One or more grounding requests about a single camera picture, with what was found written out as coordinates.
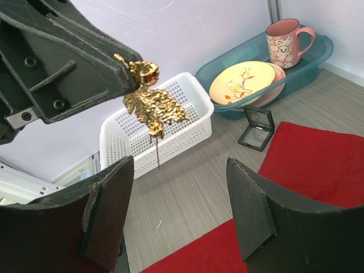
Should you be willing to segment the pink plate under yellow plate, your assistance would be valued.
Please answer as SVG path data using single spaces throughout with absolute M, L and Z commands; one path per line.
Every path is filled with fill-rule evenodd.
M 277 83 L 278 81 L 284 79 L 286 77 L 285 71 L 276 64 L 270 63 L 270 65 L 274 68 L 276 76 L 273 83 Z M 282 92 L 285 87 L 285 83 L 278 85 L 277 87 L 271 88 L 264 95 L 259 97 L 256 101 L 250 104 L 253 107 L 264 107 L 269 103 L 273 102 L 273 100 Z

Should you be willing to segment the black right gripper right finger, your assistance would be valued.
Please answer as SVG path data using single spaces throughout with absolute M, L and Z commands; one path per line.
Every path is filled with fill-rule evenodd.
M 234 158 L 227 160 L 226 180 L 249 272 L 363 271 L 363 206 L 307 198 Z

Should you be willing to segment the red t-shirt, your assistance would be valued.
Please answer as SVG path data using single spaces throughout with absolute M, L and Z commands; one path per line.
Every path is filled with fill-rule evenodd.
M 257 174 L 307 198 L 363 206 L 363 138 L 282 122 Z M 147 272 L 249 272 L 233 217 Z

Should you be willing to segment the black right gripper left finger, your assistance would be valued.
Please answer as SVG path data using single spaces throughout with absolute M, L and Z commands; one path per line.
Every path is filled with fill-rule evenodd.
M 27 204 L 1 207 L 2 272 L 129 272 L 123 228 L 134 181 L 127 156 Z

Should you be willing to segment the red gold maple leaf brooch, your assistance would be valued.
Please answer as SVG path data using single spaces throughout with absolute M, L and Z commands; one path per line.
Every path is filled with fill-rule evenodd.
M 129 114 L 135 114 L 140 123 L 149 129 L 150 139 L 156 141 L 165 136 L 164 125 L 189 120 L 187 111 L 164 89 L 153 89 L 159 79 L 159 66 L 150 61 L 126 61 L 115 53 L 114 58 L 130 71 L 136 91 L 124 96 L 123 103 Z

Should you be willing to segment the white perforated plastic basket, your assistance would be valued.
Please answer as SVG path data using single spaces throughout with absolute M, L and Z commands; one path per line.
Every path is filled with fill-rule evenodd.
M 139 178 L 211 136 L 210 118 L 214 106 L 194 76 L 188 72 L 180 73 L 160 84 L 159 88 L 178 100 L 189 120 L 165 125 L 165 137 L 155 140 L 150 139 L 147 126 L 123 107 L 101 126 L 101 169 L 131 155 L 134 177 Z

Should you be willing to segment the yellow floral plate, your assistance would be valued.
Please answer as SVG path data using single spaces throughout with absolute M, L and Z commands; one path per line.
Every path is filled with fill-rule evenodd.
M 271 85 L 274 67 L 263 61 L 245 61 L 226 68 L 212 82 L 209 95 L 213 102 L 230 105 L 245 98 L 254 102 L 253 94 Z

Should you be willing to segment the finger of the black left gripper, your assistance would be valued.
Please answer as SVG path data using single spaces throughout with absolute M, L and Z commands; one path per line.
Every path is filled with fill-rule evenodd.
M 133 92 L 126 63 L 141 59 L 71 1 L 2 1 L 1 141 Z

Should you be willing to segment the left aluminium corner post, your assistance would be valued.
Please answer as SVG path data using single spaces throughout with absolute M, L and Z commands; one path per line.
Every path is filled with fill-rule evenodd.
M 267 0 L 267 9 L 271 24 L 282 19 L 281 0 Z

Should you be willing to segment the black box with red brooch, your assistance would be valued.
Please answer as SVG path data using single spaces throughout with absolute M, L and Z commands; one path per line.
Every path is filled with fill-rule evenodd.
M 262 152 L 275 132 L 271 110 L 244 106 L 248 125 L 238 139 L 238 144 Z

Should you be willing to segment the pink floral mug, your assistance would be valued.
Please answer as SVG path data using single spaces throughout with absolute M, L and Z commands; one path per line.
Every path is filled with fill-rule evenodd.
M 302 33 L 311 37 L 311 42 L 305 49 L 301 49 Z M 271 62 L 283 69 L 297 65 L 316 40 L 316 33 L 312 28 L 300 27 L 300 22 L 293 18 L 281 19 L 271 24 L 266 29 L 266 36 Z

